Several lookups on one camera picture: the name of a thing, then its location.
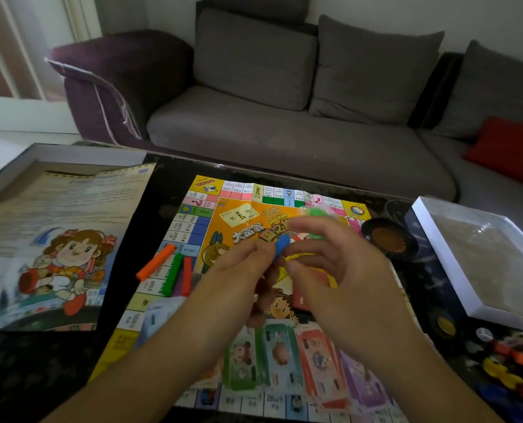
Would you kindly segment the white cardboard box tray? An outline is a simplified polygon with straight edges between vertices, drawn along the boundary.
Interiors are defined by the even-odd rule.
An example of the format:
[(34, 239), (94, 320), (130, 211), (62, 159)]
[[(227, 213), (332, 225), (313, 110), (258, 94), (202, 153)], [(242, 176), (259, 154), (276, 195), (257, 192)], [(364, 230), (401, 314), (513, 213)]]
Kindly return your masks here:
[(419, 197), (412, 209), (467, 315), (523, 330), (523, 232), (441, 199)]

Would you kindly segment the grey sofa back cushion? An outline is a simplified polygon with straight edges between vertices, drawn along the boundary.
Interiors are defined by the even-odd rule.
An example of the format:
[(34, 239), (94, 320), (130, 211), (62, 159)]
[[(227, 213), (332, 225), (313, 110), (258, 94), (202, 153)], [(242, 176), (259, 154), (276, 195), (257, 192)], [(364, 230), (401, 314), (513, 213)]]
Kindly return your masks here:
[(316, 58), (313, 35), (213, 8), (196, 22), (194, 78), (232, 96), (302, 111)]
[(472, 40), (434, 132), (472, 140), (489, 118), (523, 122), (523, 61)]
[(367, 125), (406, 126), (437, 64), (445, 32), (403, 35), (322, 14), (308, 112)]

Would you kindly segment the teal play money stack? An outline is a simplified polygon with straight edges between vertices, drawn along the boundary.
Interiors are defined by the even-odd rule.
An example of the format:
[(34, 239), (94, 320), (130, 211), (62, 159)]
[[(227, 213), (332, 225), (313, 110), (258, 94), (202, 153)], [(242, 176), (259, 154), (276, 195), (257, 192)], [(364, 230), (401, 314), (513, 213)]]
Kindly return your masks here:
[(293, 326), (268, 321), (261, 329), (266, 389), (280, 394), (302, 394), (304, 376)]

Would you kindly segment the purple play money stack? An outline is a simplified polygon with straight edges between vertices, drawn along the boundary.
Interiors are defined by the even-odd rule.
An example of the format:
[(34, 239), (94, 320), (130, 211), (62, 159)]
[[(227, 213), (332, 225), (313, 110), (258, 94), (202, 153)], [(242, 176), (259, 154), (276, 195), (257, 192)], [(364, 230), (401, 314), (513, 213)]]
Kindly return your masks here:
[(342, 371), (350, 397), (363, 411), (383, 411), (390, 405), (390, 398), (380, 380), (368, 367), (339, 352)]

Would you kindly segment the colourful paper game board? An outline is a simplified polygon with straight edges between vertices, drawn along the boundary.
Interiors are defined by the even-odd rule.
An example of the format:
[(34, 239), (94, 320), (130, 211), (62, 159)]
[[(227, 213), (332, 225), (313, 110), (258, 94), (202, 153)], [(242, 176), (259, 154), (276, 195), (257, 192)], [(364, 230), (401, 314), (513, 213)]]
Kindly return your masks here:
[[(167, 244), (173, 244), (176, 247), (173, 254), (180, 253), (184, 257), (193, 258), (193, 290), (217, 259), (242, 241), (253, 237), (274, 243), (282, 234), (291, 236), (290, 244), (301, 241), (297, 232), (290, 229), (288, 222), (291, 218), (302, 216), (299, 208), (306, 205), (332, 207), (337, 213), (336, 219), (361, 236), (361, 225), (365, 220), (372, 219), (368, 207), (360, 202), (310, 194), (298, 189), (232, 182), (198, 175), (173, 217), (159, 250)], [(90, 382), (113, 363), (139, 348), (137, 340), (145, 312), (149, 304), (163, 297), (161, 287), (171, 266), (173, 254), (138, 286), (96, 364)], [(183, 262), (170, 297), (181, 296), (182, 280)], [(294, 329), (300, 324), (315, 323), (305, 300), (294, 287), (284, 267), (280, 268), (273, 290), (276, 298), (266, 311), (265, 324), (268, 321), (286, 323)], [(334, 348), (340, 362), (340, 351)], [(296, 395), (268, 390), (263, 383), (254, 391), (226, 390), (222, 384), (224, 355), (225, 352), (214, 369), (202, 375), (183, 393), (176, 406), (311, 423), (407, 423), (388, 392), (390, 405), (387, 409), (367, 412), (356, 405), (349, 391), (350, 410), (322, 409), (309, 401), (305, 384), (304, 392)]]

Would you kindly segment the red cushion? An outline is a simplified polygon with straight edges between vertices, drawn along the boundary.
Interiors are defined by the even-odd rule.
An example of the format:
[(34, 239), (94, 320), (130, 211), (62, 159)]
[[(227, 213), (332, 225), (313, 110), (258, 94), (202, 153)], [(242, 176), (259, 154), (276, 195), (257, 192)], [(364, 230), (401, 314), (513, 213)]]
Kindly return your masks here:
[(523, 183), (523, 122), (487, 119), (462, 159)]

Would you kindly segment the person's right hand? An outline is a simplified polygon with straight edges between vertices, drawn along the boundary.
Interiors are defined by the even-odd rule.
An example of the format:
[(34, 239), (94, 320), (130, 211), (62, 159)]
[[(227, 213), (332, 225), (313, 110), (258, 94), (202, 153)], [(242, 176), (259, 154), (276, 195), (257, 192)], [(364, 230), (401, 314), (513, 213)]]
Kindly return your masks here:
[(349, 346), (349, 337), (359, 330), (392, 329), (412, 320), (386, 257), (359, 235), (354, 266), (352, 289), (342, 289), (334, 277), (318, 268), (315, 277), (324, 288), (301, 289), (287, 272), (311, 314), (340, 349)]

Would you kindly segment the green plastic stick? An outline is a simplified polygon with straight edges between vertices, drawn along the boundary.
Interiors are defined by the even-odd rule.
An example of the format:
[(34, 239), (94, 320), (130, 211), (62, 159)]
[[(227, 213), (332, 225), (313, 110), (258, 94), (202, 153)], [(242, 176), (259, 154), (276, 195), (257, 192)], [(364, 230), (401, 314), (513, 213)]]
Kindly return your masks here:
[(176, 283), (183, 259), (184, 256), (182, 254), (173, 254), (171, 266), (167, 272), (165, 282), (161, 287), (161, 294), (163, 297), (170, 297), (172, 295), (173, 287)]

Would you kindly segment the person's left forearm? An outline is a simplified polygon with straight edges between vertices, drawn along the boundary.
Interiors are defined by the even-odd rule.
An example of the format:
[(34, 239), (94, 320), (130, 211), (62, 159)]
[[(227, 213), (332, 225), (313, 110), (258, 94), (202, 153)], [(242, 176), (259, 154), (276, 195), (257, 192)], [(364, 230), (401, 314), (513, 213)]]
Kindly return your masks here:
[(106, 370), (40, 423), (158, 423), (235, 337), (239, 288), (204, 280), (137, 351)]

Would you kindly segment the light blue play money stack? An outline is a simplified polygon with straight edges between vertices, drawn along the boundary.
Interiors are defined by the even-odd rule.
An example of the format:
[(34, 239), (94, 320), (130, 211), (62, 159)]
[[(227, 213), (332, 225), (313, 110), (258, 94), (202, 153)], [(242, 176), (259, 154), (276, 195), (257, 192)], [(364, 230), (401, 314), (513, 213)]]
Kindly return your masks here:
[(187, 297), (161, 297), (148, 305), (144, 315), (142, 329), (140, 331), (137, 346), (142, 346), (153, 336), (181, 307)]

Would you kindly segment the purple and grey sofa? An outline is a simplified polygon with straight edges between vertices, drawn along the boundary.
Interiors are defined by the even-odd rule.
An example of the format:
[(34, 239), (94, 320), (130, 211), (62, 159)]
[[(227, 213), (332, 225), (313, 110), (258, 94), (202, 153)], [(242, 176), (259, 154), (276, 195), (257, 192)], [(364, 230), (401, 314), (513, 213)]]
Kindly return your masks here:
[[(490, 4), (470, 6), (482, 0), (452, 1), (458, 3), (455, 13), (465, 13), (465, 22), (487, 22), (488, 32), (472, 40), (523, 61), (523, 25), (512, 19), (519, 7), (503, 7), (497, 13)], [(523, 0), (506, 1), (523, 6)], [(195, 8), (196, 33), (199, 15), (213, 7), (198, 0)], [(477, 137), (458, 140), (434, 132), (472, 40), (463, 53), (445, 51), (441, 43), (437, 64), (406, 126), (367, 125), (308, 112), (319, 18), (313, 25), (307, 18), (293, 24), (244, 17), (317, 38), (312, 89), (304, 110), (275, 108), (198, 84), (193, 73), (195, 43), (141, 29), (52, 50), (50, 66), (64, 78), (67, 102), (82, 137), (398, 197), (437, 197), (504, 215), (523, 231), (523, 183), (463, 160)]]

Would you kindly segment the black roulette spinner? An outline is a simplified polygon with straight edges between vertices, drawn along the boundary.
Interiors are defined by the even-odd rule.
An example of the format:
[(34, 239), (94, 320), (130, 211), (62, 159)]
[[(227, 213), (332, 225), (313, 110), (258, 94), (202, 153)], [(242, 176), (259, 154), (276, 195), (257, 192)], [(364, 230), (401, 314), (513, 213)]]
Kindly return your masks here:
[(361, 225), (361, 234), (389, 259), (412, 262), (418, 255), (417, 239), (409, 230), (393, 220), (365, 220)]

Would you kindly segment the black disc with yellow centre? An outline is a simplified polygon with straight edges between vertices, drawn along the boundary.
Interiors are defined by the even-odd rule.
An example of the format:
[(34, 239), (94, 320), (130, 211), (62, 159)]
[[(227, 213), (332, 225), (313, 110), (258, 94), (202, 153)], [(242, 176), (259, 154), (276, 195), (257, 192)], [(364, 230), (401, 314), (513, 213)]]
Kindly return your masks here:
[(452, 317), (445, 311), (436, 310), (430, 315), (431, 325), (435, 333), (445, 339), (452, 340), (455, 338), (457, 329)]

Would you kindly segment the yellow game piece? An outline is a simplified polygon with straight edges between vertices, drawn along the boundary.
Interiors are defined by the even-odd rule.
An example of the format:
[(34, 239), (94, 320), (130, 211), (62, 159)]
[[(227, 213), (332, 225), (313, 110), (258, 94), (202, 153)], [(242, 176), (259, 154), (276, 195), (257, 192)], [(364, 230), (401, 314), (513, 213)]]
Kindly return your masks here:
[(509, 370), (500, 362), (492, 357), (486, 357), (482, 361), (483, 371), (490, 377), (497, 379), (505, 388), (517, 390), (523, 386), (523, 379), (509, 372)]

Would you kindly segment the blue game piece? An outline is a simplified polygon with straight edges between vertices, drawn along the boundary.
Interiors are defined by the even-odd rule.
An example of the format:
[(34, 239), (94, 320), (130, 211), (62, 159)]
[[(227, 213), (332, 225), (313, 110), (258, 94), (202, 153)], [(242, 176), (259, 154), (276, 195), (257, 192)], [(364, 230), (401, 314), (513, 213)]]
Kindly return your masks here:
[(493, 384), (480, 384), (477, 386), (477, 391), (491, 407), (507, 418), (519, 419), (522, 416), (517, 401), (511, 397), (506, 389)]
[(291, 236), (289, 234), (280, 235), (277, 240), (274, 242), (275, 245), (275, 255), (273, 261), (276, 261), (279, 256), (284, 252), (287, 246), (291, 242)]

